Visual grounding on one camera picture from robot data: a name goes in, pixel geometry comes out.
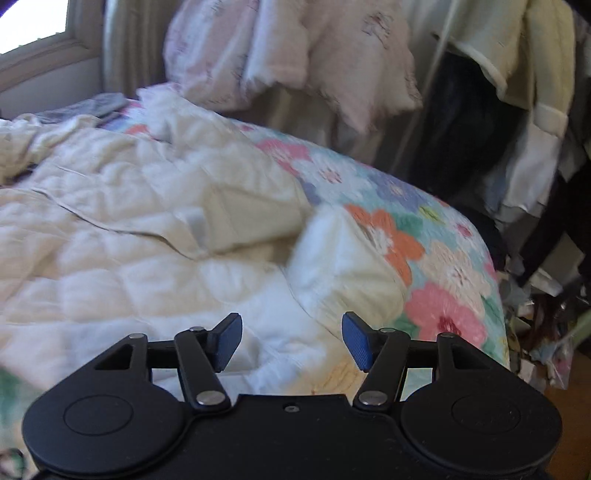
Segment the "bedsheet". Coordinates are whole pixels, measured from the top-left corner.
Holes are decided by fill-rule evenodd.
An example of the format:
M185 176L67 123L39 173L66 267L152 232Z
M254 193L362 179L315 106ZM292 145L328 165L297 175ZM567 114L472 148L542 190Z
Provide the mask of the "bedsheet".
M475 227L459 212L407 183L350 158L255 125L235 122L259 149L301 183L313 205L343 205L408 286L404 312L391 326L414 339L462 335L508 365L501 302L492 260ZM131 102L111 131L149 136L144 110ZM38 395L0 371L0 450L22 448L20 420Z

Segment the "pink flower pattern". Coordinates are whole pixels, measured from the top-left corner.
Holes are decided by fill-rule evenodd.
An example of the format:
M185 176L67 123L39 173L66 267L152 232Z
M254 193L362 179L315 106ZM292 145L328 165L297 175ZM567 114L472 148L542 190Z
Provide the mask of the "pink flower pattern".
M281 140L271 138L257 143L256 146L275 160L281 168L296 177L298 172L291 163L294 160L312 161L310 150L305 145L283 143Z
M433 341L441 332L452 332L478 348L486 341L486 329L474 312L433 282L414 290L404 311L420 327L419 340Z

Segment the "wall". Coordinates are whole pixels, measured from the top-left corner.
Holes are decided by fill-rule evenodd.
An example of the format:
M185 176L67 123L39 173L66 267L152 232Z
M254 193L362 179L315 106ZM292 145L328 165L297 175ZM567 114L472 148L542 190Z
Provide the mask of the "wall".
M52 70L0 93L3 118L71 105L102 91L100 58Z

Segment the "orange flower pattern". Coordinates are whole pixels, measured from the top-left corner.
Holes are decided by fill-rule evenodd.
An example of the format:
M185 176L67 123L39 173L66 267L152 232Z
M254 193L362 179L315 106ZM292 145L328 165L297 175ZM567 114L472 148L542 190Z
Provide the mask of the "orange flower pattern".
M345 208L364 229L378 252L399 273L407 286L413 283L413 273L408 260L418 261L425 253L423 246L412 236L396 228L392 215L378 209L369 213L357 205Z

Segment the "blue gripper pad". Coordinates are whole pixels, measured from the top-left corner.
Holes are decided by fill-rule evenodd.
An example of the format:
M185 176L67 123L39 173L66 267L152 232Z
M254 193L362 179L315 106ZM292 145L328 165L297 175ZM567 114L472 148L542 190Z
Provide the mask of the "blue gripper pad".
M343 315L343 341L360 370L369 372L374 364L370 338L375 331L353 312Z

